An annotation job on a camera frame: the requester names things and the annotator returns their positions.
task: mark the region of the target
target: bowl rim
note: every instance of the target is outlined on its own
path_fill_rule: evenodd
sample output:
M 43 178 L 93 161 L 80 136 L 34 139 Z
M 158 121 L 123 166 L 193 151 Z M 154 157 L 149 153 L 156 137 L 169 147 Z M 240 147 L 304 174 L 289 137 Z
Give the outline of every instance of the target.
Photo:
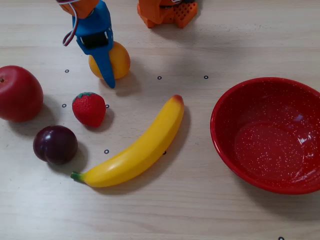
M 250 80 L 246 80 L 243 81 L 241 83 L 238 83 L 237 85 L 233 86 L 232 88 L 230 88 L 228 91 L 226 91 L 217 101 L 216 105 L 214 106 L 214 109 L 212 111 L 212 115 L 211 115 L 211 119 L 210 119 L 210 133 L 211 133 L 211 138 L 212 138 L 212 142 L 213 145 L 217 151 L 217 153 L 219 154 L 220 158 L 222 159 L 222 161 L 229 167 L 229 169 L 231 171 L 233 171 L 238 177 L 242 178 L 243 180 L 245 180 L 247 183 L 252 184 L 258 188 L 267 190 L 269 192 L 272 193 L 277 193 L 277 194 L 287 194 L 287 195 L 301 195 L 301 194 L 309 194 L 309 193 L 313 193 L 316 192 L 318 190 L 320 190 L 320 183 L 312 186 L 308 189 L 283 189 L 280 187 L 275 187 L 275 186 L 270 186 L 266 183 L 262 183 L 260 181 L 254 180 L 253 178 L 251 178 L 250 176 L 248 176 L 247 174 L 245 174 L 243 171 L 239 170 L 239 168 L 237 166 L 235 166 L 230 160 L 229 158 L 225 155 L 225 153 L 222 151 L 221 145 L 218 142 L 218 138 L 216 135 L 216 117 L 217 117 L 217 113 L 220 110 L 220 107 L 222 105 L 222 103 L 235 91 L 238 91 L 239 89 L 251 85 L 251 84 L 255 84 L 255 83 L 260 83 L 260 82 L 274 82 L 274 83 L 286 83 L 289 84 L 291 86 L 297 86 L 309 93 L 314 94 L 315 96 L 319 97 L 319 101 L 320 101 L 320 92 L 318 92 L 317 90 L 301 83 L 298 81 L 294 81 L 294 80 L 290 80 L 287 78 L 280 78 L 280 77 L 259 77 L 259 78 L 254 78 L 254 79 L 250 79 Z

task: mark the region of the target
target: red wire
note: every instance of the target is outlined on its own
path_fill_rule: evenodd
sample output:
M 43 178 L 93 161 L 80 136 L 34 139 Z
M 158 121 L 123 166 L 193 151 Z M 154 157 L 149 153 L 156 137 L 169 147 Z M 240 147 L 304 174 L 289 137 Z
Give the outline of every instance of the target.
M 56 0 L 56 1 L 59 3 L 59 5 L 69 4 L 71 6 L 72 3 L 78 2 L 79 0 Z M 68 32 L 68 34 L 62 40 L 62 44 L 65 47 L 67 47 L 71 43 L 71 41 L 74 39 L 76 32 L 77 32 L 77 29 L 78 29 L 78 24 L 79 24 L 79 18 L 77 16 L 77 11 L 74 9 L 73 6 L 71 6 L 71 8 L 74 11 L 75 23 L 74 23 L 72 31 Z

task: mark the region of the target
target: banana tip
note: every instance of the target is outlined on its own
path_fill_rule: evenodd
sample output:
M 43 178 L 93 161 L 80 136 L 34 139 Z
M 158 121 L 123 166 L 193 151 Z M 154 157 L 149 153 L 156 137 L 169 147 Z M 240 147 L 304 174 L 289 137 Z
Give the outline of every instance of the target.
M 78 181 L 78 182 L 83 182 L 83 179 L 82 179 L 82 174 L 78 173 L 78 172 L 75 172 L 73 171 L 70 175 L 70 177 L 75 180 L 75 181 Z
M 184 103 L 184 99 L 183 99 L 182 96 L 180 96 L 180 95 L 174 95 L 172 98 L 175 99 L 176 101 L 178 101 L 178 102 L 179 102 L 180 104 L 182 104 L 182 105 L 185 104 L 185 103 Z

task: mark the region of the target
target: orange robot part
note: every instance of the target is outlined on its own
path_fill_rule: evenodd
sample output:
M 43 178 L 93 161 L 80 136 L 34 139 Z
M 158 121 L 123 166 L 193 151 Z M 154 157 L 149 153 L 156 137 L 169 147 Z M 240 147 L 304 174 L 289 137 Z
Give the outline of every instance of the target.
M 148 28 L 175 23 L 183 29 L 197 15 L 197 3 L 175 4 L 172 0 L 139 0 L 137 11 Z
M 78 18 L 85 19 L 91 14 L 91 12 L 98 5 L 98 3 L 99 3 L 99 0 L 81 0 L 81 1 L 73 2 L 72 6 L 74 7 L 78 15 Z M 72 10 L 69 4 L 62 4 L 60 6 L 67 13 L 71 14 L 72 16 L 75 16 L 74 11 Z

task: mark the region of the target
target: banana stem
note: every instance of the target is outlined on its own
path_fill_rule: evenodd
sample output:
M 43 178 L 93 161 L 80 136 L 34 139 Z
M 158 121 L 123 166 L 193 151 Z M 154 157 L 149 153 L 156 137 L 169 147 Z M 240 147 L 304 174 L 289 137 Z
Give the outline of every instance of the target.
M 76 171 L 73 171 L 70 175 L 70 177 L 73 179 L 73 180 L 76 180 L 78 182 L 83 182 L 83 179 L 82 179 L 82 174 L 76 172 Z

